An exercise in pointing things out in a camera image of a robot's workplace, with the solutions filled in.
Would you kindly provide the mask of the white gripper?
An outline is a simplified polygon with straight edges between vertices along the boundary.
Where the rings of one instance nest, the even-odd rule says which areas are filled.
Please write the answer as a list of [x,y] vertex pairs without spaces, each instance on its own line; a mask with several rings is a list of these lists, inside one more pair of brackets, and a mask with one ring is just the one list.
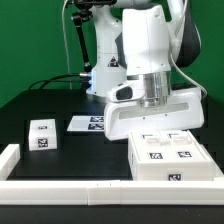
[[127,139],[130,131],[188,130],[203,123],[199,89],[173,91],[165,105],[144,108],[128,101],[108,103],[104,110],[104,133],[111,141]]

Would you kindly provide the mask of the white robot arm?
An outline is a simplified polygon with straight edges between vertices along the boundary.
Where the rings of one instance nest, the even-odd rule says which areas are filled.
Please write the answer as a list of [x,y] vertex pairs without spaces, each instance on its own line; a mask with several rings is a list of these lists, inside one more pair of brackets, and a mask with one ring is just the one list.
[[150,0],[74,0],[77,28],[92,20],[97,63],[82,46],[87,95],[105,104],[104,133],[126,139],[134,130],[186,130],[204,123],[203,88],[173,90],[171,70],[192,64],[200,37],[188,0],[167,0],[171,20]]

